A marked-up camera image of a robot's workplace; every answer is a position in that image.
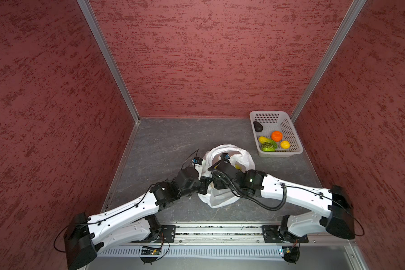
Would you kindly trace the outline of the dark avocado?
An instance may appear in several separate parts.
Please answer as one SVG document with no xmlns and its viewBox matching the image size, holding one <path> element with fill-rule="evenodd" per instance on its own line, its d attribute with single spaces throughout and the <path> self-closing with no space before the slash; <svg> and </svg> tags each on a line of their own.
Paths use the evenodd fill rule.
<svg viewBox="0 0 405 270">
<path fill-rule="evenodd" d="M 253 121 L 253 126 L 256 132 L 262 132 L 264 127 L 257 121 Z"/>
</svg>

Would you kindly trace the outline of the orange fruit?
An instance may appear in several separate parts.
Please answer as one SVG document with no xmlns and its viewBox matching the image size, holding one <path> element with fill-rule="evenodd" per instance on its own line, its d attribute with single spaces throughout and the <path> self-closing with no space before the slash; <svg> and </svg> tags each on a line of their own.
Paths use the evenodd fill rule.
<svg viewBox="0 0 405 270">
<path fill-rule="evenodd" d="M 283 138 L 282 132 L 279 131 L 274 131 L 271 133 L 271 139 L 276 141 L 276 142 L 281 142 Z"/>
</svg>

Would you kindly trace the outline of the white plastic bag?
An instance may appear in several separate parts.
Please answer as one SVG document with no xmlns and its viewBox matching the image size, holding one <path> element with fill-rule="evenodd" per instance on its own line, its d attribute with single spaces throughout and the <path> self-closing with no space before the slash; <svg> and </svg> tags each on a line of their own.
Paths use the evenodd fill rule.
<svg viewBox="0 0 405 270">
<path fill-rule="evenodd" d="M 254 160 L 249 152 L 231 144 L 219 145 L 208 151 L 202 158 L 202 176 L 211 176 L 211 174 L 208 172 L 208 168 L 219 161 L 221 159 L 220 155 L 223 153 L 227 153 L 230 156 L 229 162 L 234 167 L 239 166 L 242 172 L 255 169 Z M 225 207 L 239 200 L 239 197 L 235 196 L 230 189 L 217 189 L 214 187 L 213 183 L 209 184 L 207 193 L 205 195 L 198 193 L 198 197 L 202 202 L 208 204 L 212 209 Z"/>
</svg>

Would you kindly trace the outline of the yellow lemon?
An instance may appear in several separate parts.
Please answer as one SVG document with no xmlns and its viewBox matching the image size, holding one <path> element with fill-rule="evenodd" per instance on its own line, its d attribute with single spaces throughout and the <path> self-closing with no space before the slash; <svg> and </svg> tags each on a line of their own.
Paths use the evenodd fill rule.
<svg viewBox="0 0 405 270">
<path fill-rule="evenodd" d="M 289 141 L 281 141 L 280 146 L 282 149 L 289 149 L 291 145 Z"/>
</svg>

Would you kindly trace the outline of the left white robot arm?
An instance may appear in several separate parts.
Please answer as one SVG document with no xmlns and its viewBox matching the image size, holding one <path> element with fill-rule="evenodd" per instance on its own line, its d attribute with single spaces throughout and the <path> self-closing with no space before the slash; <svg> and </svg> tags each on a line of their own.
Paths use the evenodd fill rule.
<svg viewBox="0 0 405 270">
<path fill-rule="evenodd" d="M 68 269 L 88 265 L 99 251 L 129 242 L 132 235 L 140 234 L 141 241 L 152 237 L 159 230 L 156 213 L 184 196 L 205 195 L 211 182 L 212 178 L 202 175 L 201 165 L 192 165 L 172 180 L 151 184 L 143 195 L 120 207 L 90 217 L 75 215 L 62 231 Z"/>
</svg>

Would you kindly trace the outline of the white perforated plastic basket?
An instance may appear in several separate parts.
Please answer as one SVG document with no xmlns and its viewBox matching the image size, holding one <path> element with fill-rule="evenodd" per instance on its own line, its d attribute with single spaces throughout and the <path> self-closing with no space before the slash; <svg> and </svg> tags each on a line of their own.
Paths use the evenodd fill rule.
<svg viewBox="0 0 405 270">
<path fill-rule="evenodd" d="M 252 111 L 250 122 L 260 157 L 290 157 L 302 154 L 304 148 L 286 112 Z"/>
</svg>

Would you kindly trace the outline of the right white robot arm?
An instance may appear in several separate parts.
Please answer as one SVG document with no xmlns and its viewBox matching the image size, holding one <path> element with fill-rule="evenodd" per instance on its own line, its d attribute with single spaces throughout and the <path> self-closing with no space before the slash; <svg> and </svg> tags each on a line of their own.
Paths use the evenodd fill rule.
<svg viewBox="0 0 405 270">
<path fill-rule="evenodd" d="M 254 169 L 242 172 L 226 159 L 210 166 L 208 172 L 214 183 L 265 210 L 276 212 L 286 204 L 307 209 L 298 216 L 287 214 L 282 217 L 275 235 L 284 243 L 294 243 L 309 234 L 321 232 L 346 240 L 359 235 L 354 228 L 359 221 L 340 186 L 334 185 L 330 189 L 308 187 Z"/>
</svg>

